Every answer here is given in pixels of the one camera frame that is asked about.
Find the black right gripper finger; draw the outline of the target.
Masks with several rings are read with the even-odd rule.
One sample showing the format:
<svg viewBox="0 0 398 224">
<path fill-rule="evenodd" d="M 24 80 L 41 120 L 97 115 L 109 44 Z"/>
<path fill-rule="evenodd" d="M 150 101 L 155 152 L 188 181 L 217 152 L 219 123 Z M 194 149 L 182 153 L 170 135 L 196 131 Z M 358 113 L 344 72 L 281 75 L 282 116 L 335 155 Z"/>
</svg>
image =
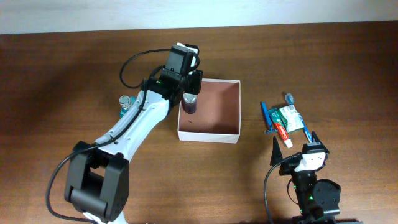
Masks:
<svg viewBox="0 0 398 224">
<path fill-rule="evenodd" d="M 274 136 L 272 138 L 272 154 L 270 159 L 270 166 L 275 166 L 283 160 L 282 151 L 280 150 L 279 142 Z"/>
<path fill-rule="evenodd" d="M 315 131 L 312 131 L 312 143 L 311 145 L 314 146 L 321 146 L 323 143 L 321 142 L 321 140 L 319 140 L 317 134 Z"/>
</svg>

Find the purple spray bottle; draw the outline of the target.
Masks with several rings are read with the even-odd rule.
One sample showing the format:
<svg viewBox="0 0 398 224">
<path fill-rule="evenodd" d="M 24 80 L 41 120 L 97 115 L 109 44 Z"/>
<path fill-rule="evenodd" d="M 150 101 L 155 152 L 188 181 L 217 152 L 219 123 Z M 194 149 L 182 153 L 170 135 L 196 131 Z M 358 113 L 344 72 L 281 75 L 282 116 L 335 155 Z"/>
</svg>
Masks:
<svg viewBox="0 0 398 224">
<path fill-rule="evenodd" d="M 188 114 L 193 114 L 197 110 L 197 96 L 190 93 L 183 94 L 183 109 Z"/>
</svg>

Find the green red toothpaste tube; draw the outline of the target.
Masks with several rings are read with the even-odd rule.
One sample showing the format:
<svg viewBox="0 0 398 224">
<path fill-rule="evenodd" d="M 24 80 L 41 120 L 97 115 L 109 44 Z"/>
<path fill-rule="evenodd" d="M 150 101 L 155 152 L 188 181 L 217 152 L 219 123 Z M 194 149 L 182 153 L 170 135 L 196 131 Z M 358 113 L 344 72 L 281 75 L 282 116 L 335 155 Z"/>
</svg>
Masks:
<svg viewBox="0 0 398 224">
<path fill-rule="evenodd" d="M 279 133 L 281 140 L 284 142 L 287 148 L 291 148 L 293 146 L 291 139 L 289 138 L 288 132 L 285 129 L 284 123 L 282 121 L 281 115 L 278 113 L 277 108 L 272 108 L 268 111 L 268 114 L 273 122 L 274 126 Z"/>
</svg>

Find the teal mouthwash bottle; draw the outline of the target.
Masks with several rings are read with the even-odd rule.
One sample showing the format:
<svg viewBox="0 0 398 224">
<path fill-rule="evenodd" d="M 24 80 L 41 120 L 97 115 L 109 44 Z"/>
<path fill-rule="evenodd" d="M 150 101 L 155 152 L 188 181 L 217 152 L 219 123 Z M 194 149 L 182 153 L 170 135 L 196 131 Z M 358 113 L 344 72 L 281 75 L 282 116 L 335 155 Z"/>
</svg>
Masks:
<svg viewBox="0 0 398 224">
<path fill-rule="evenodd" d="M 128 110 L 131 108 L 135 101 L 136 97 L 134 96 L 123 95 L 119 98 L 119 104 L 121 106 L 121 110 L 119 113 L 120 118 L 122 118 L 128 112 Z"/>
</svg>

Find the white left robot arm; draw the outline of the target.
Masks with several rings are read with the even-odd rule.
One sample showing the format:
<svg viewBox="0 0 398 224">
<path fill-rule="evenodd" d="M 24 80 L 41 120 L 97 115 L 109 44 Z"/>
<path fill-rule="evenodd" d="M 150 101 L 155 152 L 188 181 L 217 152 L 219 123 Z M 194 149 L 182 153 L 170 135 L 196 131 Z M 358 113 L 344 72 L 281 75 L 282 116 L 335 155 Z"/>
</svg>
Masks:
<svg viewBox="0 0 398 224">
<path fill-rule="evenodd" d="M 168 51 L 167 62 L 138 86 L 135 102 L 120 120 L 94 143 L 78 142 L 61 163 L 68 165 L 65 201 L 84 214 L 84 222 L 125 223 L 133 155 L 183 94 L 200 92 L 199 48 L 177 43 Z"/>
</svg>

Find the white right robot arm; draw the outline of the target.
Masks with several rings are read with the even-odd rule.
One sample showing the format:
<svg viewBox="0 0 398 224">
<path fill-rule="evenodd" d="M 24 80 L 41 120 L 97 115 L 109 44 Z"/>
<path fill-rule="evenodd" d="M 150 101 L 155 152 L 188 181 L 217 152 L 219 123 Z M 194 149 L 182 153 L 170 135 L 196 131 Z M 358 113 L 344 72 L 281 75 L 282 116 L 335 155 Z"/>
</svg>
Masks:
<svg viewBox="0 0 398 224">
<path fill-rule="evenodd" d="M 326 166 L 330 152 L 312 132 L 312 142 L 303 145 L 300 152 L 284 157 L 276 137 L 272 139 L 270 170 L 264 183 L 264 205 L 269 223 L 273 223 L 271 210 L 267 200 L 267 181 L 271 173 L 278 168 L 279 175 L 289 175 L 293 183 L 300 215 L 292 217 L 292 223 L 324 224 L 324 223 L 360 223 L 356 219 L 338 220 L 341 186 L 330 179 L 318 179 L 316 172 Z"/>
</svg>

